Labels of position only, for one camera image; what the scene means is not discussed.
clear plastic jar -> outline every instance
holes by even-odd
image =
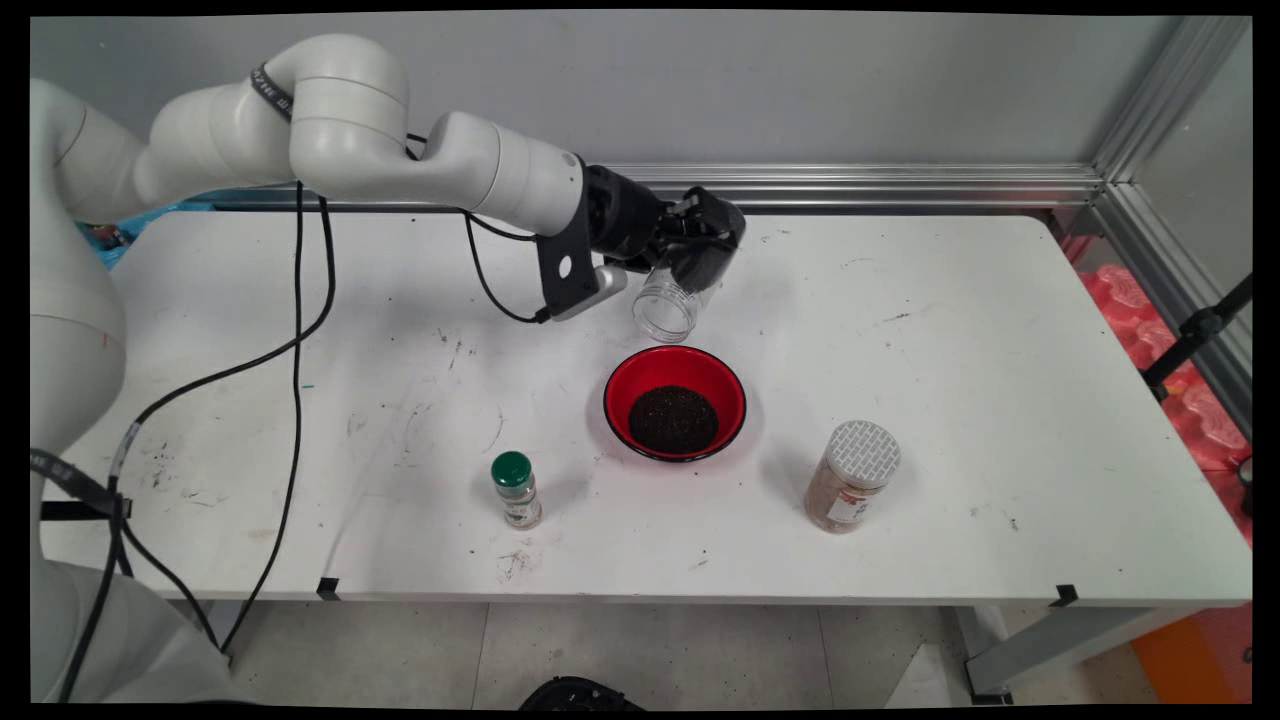
[[[659,265],[645,278],[631,313],[640,329],[658,342],[684,342],[694,332],[698,313],[707,306],[713,290],[686,292],[672,277],[671,268]]]
[[[538,500],[534,465],[525,454],[515,450],[494,459],[489,475],[506,505],[507,524],[521,530],[532,528],[543,519],[543,503]]]
[[[884,428],[865,420],[841,424],[809,480],[805,514],[828,533],[851,532],[888,486],[900,459],[897,441]]]

black tape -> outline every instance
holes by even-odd
[[[338,597],[338,578],[320,578],[316,594],[320,596],[320,600],[342,600]]]
[[[293,119],[293,96],[285,92],[283,87],[275,85],[271,76],[266,74],[266,63],[262,63],[248,73],[248,83],[285,120]]]
[[[124,519],[133,514],[133,501],[124,498]],[[49,521],[60,520],[110,520],[110,515],[104,515],[97,510],[76,500],[46,500],[40,503],[40,519]]]
[[[1004,694],[970,694],[970,702],[974,705],[1014,705],[1014,696],[1010,693]]]
[[[1009,691],[1002,693],[978,694],[973,692],[973,678],[969,676],[969,664],[964,665],[964,676],[969,682],[969,702],[973,705],[1014,705],[1014,696]]]
[[[63,461],[56,455],[32,447],[31,471],[54,480],[54,484],[63,488],[63,492],[108,518],[115,510],[111,493],[106,492],[105,487],[97,484],[97,480],[81,473],[74,465]]]
[[[1071,605],[1076,600],[1080,600],[1080,596],[1075,594],[1075,585],[1057,585],[1057,600],[1048,603],[1048,606],[1066,607],[1068,605]]]

white lid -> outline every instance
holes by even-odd
[[[901,452],[888,430],[867,420],[850,420],[831,433],[827,464],[840,479],[863,489],[888,484]]]

green cap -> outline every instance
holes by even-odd
[[[493,461],[493,466],[489,468],[493,482],[498,483],[498,487],[504,488],[517,488],[527,483],[532,473],[534,465],[525,457],[524,452],[516,452],[515,450],[508,450],[499,455]]]

spice jar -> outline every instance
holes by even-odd
[[[805,512],[828,533],[852,530],[888,486],[900,459],[897,441],[884,428],[865,420],[841,424],[809,480]]]
[[[498,489],[498,497],[507,506],[504,515],[508,525],[524,530],[543,519],[543,503],[538,500],[538,487],[534,480],[534,464],[524,452],[515,450],[503,452],[494,459],[489,475]]]

